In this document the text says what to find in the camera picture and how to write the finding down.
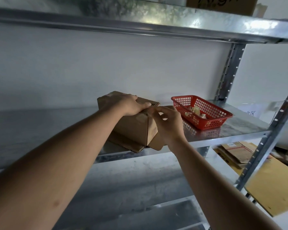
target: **shelf surface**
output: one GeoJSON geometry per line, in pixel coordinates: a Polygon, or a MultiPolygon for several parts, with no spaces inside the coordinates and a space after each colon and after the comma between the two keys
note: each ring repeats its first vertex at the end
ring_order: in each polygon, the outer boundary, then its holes
{"type": "Polygon", "coordinates": [[[0,6],[0,23],[226,42],[288,41],[288,22],[183,6],[142,0],[57,0],[49,6],[0,6]]]}
{"type": "MultiPolygon", "coordinates": [[[[269,124],[219,101],[216,105],[234,114],[220,128],[199,131],[184,122],[184,134],[195,148],[266,137],[269,124]]],[[[37,147],[56,133],[96,112],[98,108],[71,108],[0,112],[0,169],[37,147]]],[[[106,142],[96,163],[169,152],[145,148],[136,154],[106,142]]]]}

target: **skin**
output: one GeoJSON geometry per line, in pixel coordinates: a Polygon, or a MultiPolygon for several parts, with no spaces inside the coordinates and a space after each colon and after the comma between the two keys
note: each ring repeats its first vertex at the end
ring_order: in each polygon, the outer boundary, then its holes
{"type": "MultiPolygon", "coordinates": [[[[103,109],[66,128],[0,173],[0,230],[52,229],[119,119],[150,106],[138,104],[136,99],[131,94],[112,96],[103,109]]],[[[151,107],[149,112],[212,229],[280,229],[188,144],[179,112],[166,107],[151,107]]]]}

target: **forearm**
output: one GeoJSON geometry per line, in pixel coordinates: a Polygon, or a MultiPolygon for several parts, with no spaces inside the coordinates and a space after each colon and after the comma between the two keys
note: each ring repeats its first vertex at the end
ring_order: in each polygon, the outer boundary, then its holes
{"type": "Polygon", "coordinates": [[[0,174],[0,229],[51,229],[121,117],[115,109],[97,112],[0,174]]]}
{"type": "Polygon", "coordinates": [[[280,229],[186,141],[174,142],[169,148],[212,229],[280,229]]]}

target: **left arm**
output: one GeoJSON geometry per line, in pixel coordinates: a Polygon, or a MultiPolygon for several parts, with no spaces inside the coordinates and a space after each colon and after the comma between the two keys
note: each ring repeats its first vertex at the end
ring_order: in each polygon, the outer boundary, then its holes
{"type": "Polygon", "coordinates": [[[0,173],[0,229],[51,229],[120,118],[150,106],[131,94],[111,99],[0,173]]]}

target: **hand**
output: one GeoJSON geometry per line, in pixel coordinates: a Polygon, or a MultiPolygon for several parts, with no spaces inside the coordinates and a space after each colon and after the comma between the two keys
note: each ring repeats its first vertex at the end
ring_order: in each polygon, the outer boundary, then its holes
{"type": "Polygon", "coordinates": [[[137,103],[137,98],[138,96],[132,94],[111,95],[105,108],[115,109],[115,111],[121,113],[122,116],[129,116],[135,115],[151,106],[150,102],[146,102],[143,104],[137,103]]]}
{"type": "Polygon", "coordinates": [[[173,109],[165,106],[151,107],[148,112],[154,118],[158,132],[169,147],[177,141],[187,142],[183,132],[181,115],[175,107],[173,109]]]}

